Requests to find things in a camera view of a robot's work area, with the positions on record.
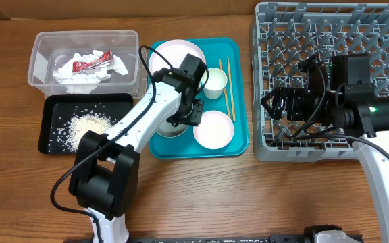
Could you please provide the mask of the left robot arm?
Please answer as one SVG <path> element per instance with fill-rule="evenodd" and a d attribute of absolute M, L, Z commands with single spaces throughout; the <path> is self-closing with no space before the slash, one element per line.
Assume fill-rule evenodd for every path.
<path fill-rule="evenodd" d="M 197 126 L 203 101 L 197 98 L 207 72 L 188 54 L 179 67 L 153 73 L 147 94 L 102 134 L 81 139 L 68 190 L 93 225 L 93 242 L 127 242 L 124 214 L 138 184 L 140 152 L 162 124 Z"/>

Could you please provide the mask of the grey bowl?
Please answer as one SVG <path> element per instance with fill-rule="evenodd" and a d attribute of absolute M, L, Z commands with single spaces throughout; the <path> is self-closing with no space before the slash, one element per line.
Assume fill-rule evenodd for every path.
<path fill-rule="evenodd" d="M 171 123 L 165 121 L 163 122 L 156 133 L 165 138 L 173 138 L 183 134 L 188 128 L 188 125 L 179 124 L 177 126 L 171 125 Z"/>

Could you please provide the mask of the white paper cup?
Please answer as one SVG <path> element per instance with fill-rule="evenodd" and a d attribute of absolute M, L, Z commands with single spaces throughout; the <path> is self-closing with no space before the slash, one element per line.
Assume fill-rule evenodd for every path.
<path fill-rule="evenodd" d="M 228 77 L 224 71 L 219 68 L 211 67 L 201 78 L 203 92 L 208 99 L 218 99 L 223 93 Z"/>

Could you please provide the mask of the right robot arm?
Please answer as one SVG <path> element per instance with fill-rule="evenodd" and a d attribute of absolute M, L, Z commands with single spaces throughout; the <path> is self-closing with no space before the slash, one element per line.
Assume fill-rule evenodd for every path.
<path fill-rule="evenodd" d="M 338 55 L 324 65 L 311 56 L 298 64 L 306 88 L 277 87 L 261 104 L 274 120 L 284 114 L 303 125 L 293 141 L 345 139 L 369 183 L 383 242 L 389 242 L 389 96 L 371 82 L 369 55 Z"/>

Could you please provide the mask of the small white bowl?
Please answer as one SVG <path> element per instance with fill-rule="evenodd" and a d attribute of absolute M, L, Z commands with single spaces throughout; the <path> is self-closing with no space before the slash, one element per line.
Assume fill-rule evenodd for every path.
<path fill-rule="evenodd" d="M 195 140 L 210 150 L 222 149 L 230 144 L 234 136 L 234 125 L 231 119 L 221 111 L 206 111 L 201 122 L 193 128 Z"/>

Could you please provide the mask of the white rice pile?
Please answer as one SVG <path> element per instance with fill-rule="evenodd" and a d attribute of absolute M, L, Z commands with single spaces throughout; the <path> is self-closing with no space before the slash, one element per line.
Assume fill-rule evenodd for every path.
<path fill-rule="evenodd" d="M 58 103 L 51 118 L 47 152 L 75 154 L 87 131 L 101 134 L 117 120 L 107 103 Z"/>

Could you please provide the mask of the red snack wrapper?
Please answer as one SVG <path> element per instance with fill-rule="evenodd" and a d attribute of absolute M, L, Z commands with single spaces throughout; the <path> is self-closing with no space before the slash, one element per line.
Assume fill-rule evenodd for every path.
<path fill-rule="evenodd" d="M 106 67 L 113 63 L 113 54 L 111 51 L 105 52 L 98 58 L 92 61 L 74 61 L 72 64 L 72 72 L 74 74 L 84 72 L 87 70 L 93 70 L 96 68 Z"/>

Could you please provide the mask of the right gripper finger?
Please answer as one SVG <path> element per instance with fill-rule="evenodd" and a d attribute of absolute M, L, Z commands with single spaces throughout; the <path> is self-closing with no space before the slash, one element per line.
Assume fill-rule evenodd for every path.
<path fill-rule="evenodd" d="M 274 88 L 272 91 L 270 91 L 268 94 L 266 94 L 264 97 L 262 97 L 261 102 L 266 103 L 268 100 L 278 97 L 280 94 L 281 88 Z"/>
<path fill-rule="evenodd" d="M 261 104 L 264 107 L 264 109 L 268 112 L 268 114 L 269 114 L 269 116 L 271 118 L 275 118 L 276 117 L 276 110 L 271 105 L 269 105 L 267 103 L 267 100 L 262 100 Z"/>

